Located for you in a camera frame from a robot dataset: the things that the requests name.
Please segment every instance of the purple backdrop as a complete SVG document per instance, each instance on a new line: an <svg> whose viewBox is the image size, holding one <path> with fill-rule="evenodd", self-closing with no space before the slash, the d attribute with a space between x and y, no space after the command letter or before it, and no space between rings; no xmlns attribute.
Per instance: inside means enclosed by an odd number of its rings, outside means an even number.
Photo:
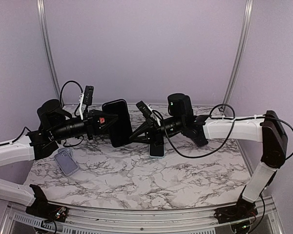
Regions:
<svg viewBox="0 0 293 234"><path fill-rule="evenodd" d="M36 1L0 0L0 141L15 138L24 126L37 129L36 109L54 97ZM23 183L30 167L1 167L0 177ZM0 223L5 206L0 200Z"/></svg>
<svg viewBox="0 0 293 234"><path fill-rule="evenodd" d="M237 115L275 110L293 126L293 1L254 1L251 28L230 104ZM288 153L293 150L289 135ZM261 144L244 142L253 167ZM286 234L293 234L293 158L279 170L269 191Z"/></svg>
<svg viewBox="0 0 293 234"><path fill-rule="evenodd" d="M94 85L94 102L124 98L167 103L223 99L240 37L245 1L46 0L60 85ZM64 93L77 103L73 84Z"/></svg>

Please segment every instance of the marble surface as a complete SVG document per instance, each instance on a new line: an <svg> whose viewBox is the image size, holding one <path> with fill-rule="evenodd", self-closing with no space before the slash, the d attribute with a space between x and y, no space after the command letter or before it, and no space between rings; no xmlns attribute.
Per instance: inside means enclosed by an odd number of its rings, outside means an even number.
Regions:
<svg viewBox="0 0 293 234"><path fill-rule="evenodd" d="M70 112L75 109L65 108ZM128 108L134 130L144 118L135 105ZM166 105L152 105L152 108L169 117ZM200 115L208 114L211 108L193 109L195 115ZM181 134L171 139L189 156L210 152L223 141L210 140L199 149ZM25 184L39 185L50 201L113 209L182 209L238 199L250 175L233 140L220 151L200 159L183 158L165 142L166 156L154 159L148 156L146 144L113 148L107 136L97 136L73 148L79 171L66 177L52 155L34 163Z"/></svg>

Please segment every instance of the black joint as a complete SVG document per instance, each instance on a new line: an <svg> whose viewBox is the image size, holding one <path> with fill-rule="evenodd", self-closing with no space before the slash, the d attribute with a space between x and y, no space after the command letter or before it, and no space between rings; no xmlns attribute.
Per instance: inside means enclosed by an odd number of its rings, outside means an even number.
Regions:
<svg viewBox="0 0 293 234"><path fill-rule="evenodd" d="M263 156L261 161L272 168L280 168L286 160L288 136L281 123L272 118L278 118L274 111L267 111L262 125Z"/></svg>
<svg viewBox="0 0 293 234"><path fill-rule="evenodd" d="M233 206L217 208L214 217L218 219L219 224L222 224L253 217L253 214L258 215L255 203L250 203L239 198Z"/></svg>
<svg viewBox="0 0 293 234"><path fill-rule="evenodd" d="M40 131L33 131L27 134L31 143L30 146L34 147L35 160L49 157L59 147L55 141L51 141Z"/></svg>
<svg viewBox="0 0 293 234"><path fill-rule="evenodd" d="M188 128L182 130L182 134L192 139L192 141L200 148L209 143L203 130L203 126L208 117L209 115L197 116L194 123L189 124Z"/></svg>
<svg viewBox="0 0 293 234"><path fill-rule="evenodd" d="M45 194L39 186L33 184L29 186L34 191L36 199L31 206L26 208L26 213L37 217L46 218L48 220L54 220L56 218L56 210L62 206L49 204ZM58 222L65 222L66 215L67 208L65 207L65 212L59 218L56 218L56 220Z"/></svg>

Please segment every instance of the aluminum frame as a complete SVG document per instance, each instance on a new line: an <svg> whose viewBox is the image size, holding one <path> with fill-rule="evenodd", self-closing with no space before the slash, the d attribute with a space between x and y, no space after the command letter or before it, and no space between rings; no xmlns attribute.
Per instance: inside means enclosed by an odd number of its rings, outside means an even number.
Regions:
<svg viewBox="0 0 293 234"><path fill-rule="evenodd" d="M224 104L229 103L230 98L232 96L234 85L235 85L237 77L238 77L238 72L239 72L239 68L240 68L240 64L241 64L242 55L245 50L245 46L246 46L246 42L247 42L249 30L250 30L252 10L253 10L253 0L247 0L246 5L245 5L245 12L244 12L244 18L243 18L243 23L242 23L240 41L239 41L234 65L232 68L231 76L229 79L229 83L227 86L227 90L226 90L226 93L224 96L224 100L223 100Z"/></svg>
<svg viewBox="0 0 293 234"><path fill-rule="evenodd" d="M283 234L273 199L269 196L264 198L264 201L266 217L269 219L273 233ZM67 205L70 209L66 222L57 222L57 226L59 233L82 233L83 231L88 234L192 234L202 231L212 233L212 230L215 228L217 230L217 227L229 225L229 223L218 224L217 219L213 217L214 210L232 204L234 203L165 211L115 210ZM261 216L263 213L261 199L256 202L256 206ZM26 214L25 207L22 205L9 203L0 234L9 234L14 221L41 228L43 219ZM54 226L45 224L41 229L52 230Z"/></svg>
<svg viewBox="0 0 293 234"><path fill-rule="evenodd" d="M54 88L57 99L60 99L60 85L59 85L59 81L58 81L58 77L57 77L57 73L55 70L52 53L51 53L47 21L46 21L45 11L44 11L44 0L37 0L37 9L38 9L38 19L39 19L39 23L41 27L41 32L42 32L44 50L45 50L48 65L49 65L53 88Z"/></svg>

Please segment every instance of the wire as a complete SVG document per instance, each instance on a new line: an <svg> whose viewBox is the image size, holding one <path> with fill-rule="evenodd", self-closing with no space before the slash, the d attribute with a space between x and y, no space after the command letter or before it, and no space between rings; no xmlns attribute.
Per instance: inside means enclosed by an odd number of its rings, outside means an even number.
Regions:
<svg viewBox="0 0 293 234"><path fill-rule="evenodd" d="M56 234L58 232L58 226L57 226L56 222L53 219L47 219L44 222L45 223L53 223L54 224L54 233L53 234Z"/></svg>
<svg viewBox="0 0 293 234"><path fill-rule="evenodd" d="M162 116L162 114L159 113L157 110L153 110L152 112L156 115L156 117L158 117L160 119L160 121L164 125L164 117ZM165 135L166 135L167 140L169 141L170 145L176 151L177 154L179 154L180 156L185 157L185 158L203 158L203 157L207 157L207 156L209 156L211 154L214 154L215 152L217 152L218 150L220 150L225 145L225 143L227 142L227 140L229 139L229 137L231 135L231 132L233 131L234 123L235 123L235 120L232 121L232 126L231 126L231 129L230 129L230 131L229 131L226 139L223 141L223 143L217 149L215 149L215 150L213 150L213 151L211 151L211 152L209 152L207 154L200 155L200 156L187 156L187 155L184 155L181 152L179 152L178 149L171 142L170 137L168 136L168 133L167 133L167 130L166 130L165 127L164 127L164 131L165 131Z"/></svg>
<svg viewBox="0 0 293 234"><path fill-rule="evenodd" d="M256 217L256 215L255 215L255 213L254 212L251 212L251 214L254 216L254 221L252 222L252 225L256 222L256 220L257 220L257 217Z"/></svg>
<svg viewBox="0 0 293 234"><path fill-rule="evenodd" d="M54 220L52 222L54 223L54 233L53 234L57 234L58 226L57 226L57 224L55 223Z"/></svg>
<svg viewBox="0 0 293 234"><path fill-rule="evenodd" d="M232 110L232 115L233 115L233 117L232 118L230 118L230 117L213 117L211 114L213 113L213 111L217 108L217 107L220 107L220 106L227 106L227 107L229 107L231 110ZM212 109L211 109L211 111L210 111L210 113L209 113L209 118L210 119L230 119L230 120L232 120L232 119L235 119L235 111L234 111L234 108L232 107L232 106L230 106L230 105L228 105L228 104L218 104L218 105L216 105L216 106L214 106Z"/></svg>
<svg viewBox="0 0 293 234"><path fill-rule="evenodd" d="M81 140L79 143L75 144L75 145L66 145L66 140L65 140L65 142L64 142L64 144L63 144L63 147L68 148L68 147L75 147L75 146L78 146L78 145L80 145L80 144L83 142L83 140L84 140L84 136L82 136L82 140Z"/></svg>
<svg viewBox="0 0 293 234"><path fill-rule="evenodd" d="M78 111L79 106L80 106L80 103L78 104L78 106L76 107L76 109L74 111L74 116L75 117L78 117L79 116L79 115L77 115L77 111Z"/></svg>
<svg viewBox="0 0 293 234"><path fill-rule="evenodd" d="M74 81L74 80L69 80L69 81L67 81L67 82L62 86L62 89L61 89L61 92L60 92L60 105L61 105L61 107L63 107L63 102L62 102L62 94L63 94L63 90L64 90L65 86L66 86L67 84L69 84L69 83L75 83L75 84L77 84L78 87L80 88L81 93L84 92L84 91L83 91L83 88L81 87L81 85L80 85L77 81Z"/></svg>
<svg viewBox="0 0 293 234"><path fill-rule="evenodd" d="M253 231L259 226L259 224L260 224L260 223L263 221L263 219L264 219L265 212L266 212L266 204L265 204L265 201L264 201L262 195L260 195L260 198L262 199L263 206L264 206L263 215L262 215L262 217L260 218L260 220L258 221L258 223L256 224L256 226L255 226L252 230L250 230L250 231L248 232L248 234L252 233L252 232L253 232Z"/></svg>
<svg viewBox="0 0 293 234"><path fill-rule="evenodd" d="M23 130L22 130L22 132L21 132L21 134L20 134L17 138L15 138L15 139L12 141L12 143L15 143L16 141L18 141L18 140L21 138L21 136L22 136L23 133L25 132L25 129L26 129L27 131L31 132L31 131L29 130L29 128L24 127ZM0 144L0 146L9 145L9 144L10 144L10 142L5 142L5 143Z"/></svg>

